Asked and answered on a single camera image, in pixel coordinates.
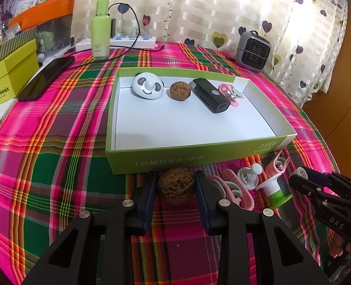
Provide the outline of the right hand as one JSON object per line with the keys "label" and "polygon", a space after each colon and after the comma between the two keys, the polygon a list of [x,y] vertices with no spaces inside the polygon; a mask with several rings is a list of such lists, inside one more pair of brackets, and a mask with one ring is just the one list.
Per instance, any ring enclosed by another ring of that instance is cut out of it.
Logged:
{"label": "right hand", "polygon": [[344,251],[351,253],[351,242],[345,245],[345,240],[337,233],[334,233],[330,244],[329,254],[333,258],[341,256]]}

